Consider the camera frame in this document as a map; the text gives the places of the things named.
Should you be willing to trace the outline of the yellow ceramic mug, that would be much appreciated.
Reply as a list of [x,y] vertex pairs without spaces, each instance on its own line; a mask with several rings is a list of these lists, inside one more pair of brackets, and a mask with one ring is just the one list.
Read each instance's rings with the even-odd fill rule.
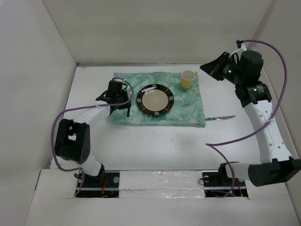
[[194,83],[194,80],[197,76],[197,71],[184,71],[181,74],[181,87],[183,89],[190,89]]

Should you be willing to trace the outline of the dark rimmed beige plate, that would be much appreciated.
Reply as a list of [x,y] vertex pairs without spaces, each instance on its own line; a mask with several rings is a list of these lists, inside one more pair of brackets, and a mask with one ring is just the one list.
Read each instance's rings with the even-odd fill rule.
[[147,85],[137,93],[136,105],[142,113],[152,117],[160,117],[172,109],[174,95],[164,85]]

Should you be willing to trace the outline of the green patterned cloth napkin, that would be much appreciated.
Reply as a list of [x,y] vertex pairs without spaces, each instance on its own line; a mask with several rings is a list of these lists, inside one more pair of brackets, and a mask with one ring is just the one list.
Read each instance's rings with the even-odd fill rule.
[[[126,109],[116,110],[107,118],[108,123],[127,126],[206,126],[198,77],[188,90],[181,86],[181,73],[114,73],[114,77],[121,77],[128,81],[134,88],[134,97],[129,117]],[[151,84],[166,86],[174,96],[173,107],[160,117],[144,114],[136,104],[138,92]]]

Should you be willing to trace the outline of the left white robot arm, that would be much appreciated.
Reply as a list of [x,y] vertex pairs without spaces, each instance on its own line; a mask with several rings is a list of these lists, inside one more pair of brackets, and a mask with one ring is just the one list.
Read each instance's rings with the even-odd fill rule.
[[56,117],[51,129],[51,149],[58,168],[65,172],[80,170],[93,186],[104,183],[104,166],[91,152],[90,130],[116,110],[130,112],[134,89],[128,81],[117,77],[109,81],[106,91],[94,105],[71,108]]

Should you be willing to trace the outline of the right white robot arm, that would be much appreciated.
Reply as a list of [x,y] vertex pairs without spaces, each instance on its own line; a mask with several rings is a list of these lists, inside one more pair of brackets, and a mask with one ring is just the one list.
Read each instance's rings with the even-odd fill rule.
[[288,182],[301,170],[301,161],[294,159],[285,146],[272,111],[275,109],[267,85],[259,80],[263,67],[260,53],[243,51],[235,61],[223,52],[216,60],[200,69],[217,81],[228,80],[235,85],[235,93],[248,115],[259,145],[259,164],[222,163],[217,179],[227,186],[234,178],[249,180],[256,186]]

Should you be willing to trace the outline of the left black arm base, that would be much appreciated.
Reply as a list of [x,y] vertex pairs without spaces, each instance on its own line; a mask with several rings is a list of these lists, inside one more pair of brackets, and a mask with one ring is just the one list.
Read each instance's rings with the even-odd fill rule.
[[93,177],[82,172],[75,173],[77,186],[75,196],[78,198],[119,198],[120,171],[105,170],[101,167],[100,173]]

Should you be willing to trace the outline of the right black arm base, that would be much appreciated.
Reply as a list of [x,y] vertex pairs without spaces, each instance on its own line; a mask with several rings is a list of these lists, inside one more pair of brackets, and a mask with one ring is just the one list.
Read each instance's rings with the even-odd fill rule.
[[209,197],[223,197],[228,192],[227,197],[248,197],[245,181],[240,181],[234,178],[234,186],[232,186],[232,175],[227,176],[225,166],[227,163],[222,163],[218,169],[203,170],[202,176],[198,183],[204,187],[204,194],[206,198]]

